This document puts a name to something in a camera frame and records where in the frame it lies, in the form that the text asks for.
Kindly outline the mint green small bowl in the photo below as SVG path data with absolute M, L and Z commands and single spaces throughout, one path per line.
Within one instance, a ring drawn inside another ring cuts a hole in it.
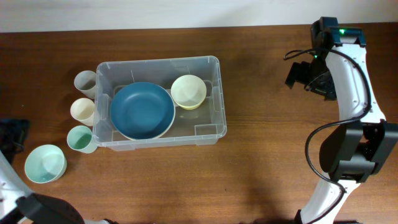
M 52 144 L 35 148 L 27 157 L 24 171 L 27 178 L 36 184 L 46 184 L 61 178 L 67 169 L 63 151 Z

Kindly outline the grey plastic cup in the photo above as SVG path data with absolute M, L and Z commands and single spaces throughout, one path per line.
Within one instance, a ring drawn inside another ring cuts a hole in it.
M 96 73 L 90 70 L 80 72 L 74 79 L 74 86 L 88 98 L 96 95 Z

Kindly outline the white small bowl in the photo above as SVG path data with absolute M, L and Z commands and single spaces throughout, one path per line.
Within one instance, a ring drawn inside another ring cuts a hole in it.
M 177 78 L 170 89 L 172 98 L 205 97 L 207 89 L 205 82 L 194 75 L 183 75 Z

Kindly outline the yellow small bowl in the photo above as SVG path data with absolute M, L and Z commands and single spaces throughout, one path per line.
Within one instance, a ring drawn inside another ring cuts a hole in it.
M 185 110 L 194 110 L 198 108 L 204 100 L 205 97 L 174 98 L 174 103 Z

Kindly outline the dark blue plate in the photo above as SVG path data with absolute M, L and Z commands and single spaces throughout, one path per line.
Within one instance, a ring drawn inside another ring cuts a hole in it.
M 132 83 L 120 89 L 110 109 L 114 127 L 132 140 L 161 137 L 171 128 L 175 114 L 171 95 L 149 82 Z

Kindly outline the clear plastic storage container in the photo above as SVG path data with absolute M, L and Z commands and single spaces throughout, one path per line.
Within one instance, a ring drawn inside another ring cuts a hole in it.
M 149 147 L 215 144 L 227 132 L 220 61 L 212 55 L 102 62 L 96 68 L 96 96 L 93 139 L 99 147 L 114 151 L 130 151 Z M 183 75 L 195 75 L 206 85 L 206 98 L 194 110 L 176 106 L 173 125 L 161 137 L 130 140 L 111 121 L 111 102 L 116 93 L 134 82 L 151 82 L 171 89 Z

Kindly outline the beige plate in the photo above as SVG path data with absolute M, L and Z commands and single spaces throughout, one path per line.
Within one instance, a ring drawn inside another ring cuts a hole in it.
M 172 126 L 176 109 L 171 95 L 145 93 L 129 97 L 123 108 L 121 134 L 131 140 L 157 139 Z

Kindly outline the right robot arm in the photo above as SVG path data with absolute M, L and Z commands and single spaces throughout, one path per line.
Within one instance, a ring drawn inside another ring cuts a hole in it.
M 285 81 L 338 102 L 339 120 L 312 131 L 305 142 L 326 128 L 335 130 L 322 142 L 320 180 L 309 202 L 296 213 L 295 223 L 333 223 L 349 195 L 376 175 L 397 143 L 397 124 L 388 123 L 374 96 L 366 65 L 366 40 L 360 28 L 341 27 L 335 17 L 321 17 L 311 26 L 312 48 L 292 50 L 289 60 L 308 53 L 313 60 L 293 63 Z

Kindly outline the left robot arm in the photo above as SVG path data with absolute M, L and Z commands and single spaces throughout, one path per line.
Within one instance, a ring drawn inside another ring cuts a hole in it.
M 31 190 L 12 167 L 15 155 L 24 151 L 29 133 L 26 119 L 1 120 L 1 223 L 109 224 L 112 220 L 85 220 L 67 201 Z M 59 179 L 66 171 L 63 151 L 46 144 L 34 149 L 25 161 L 25 174 L 33 182 L 45 184 Z

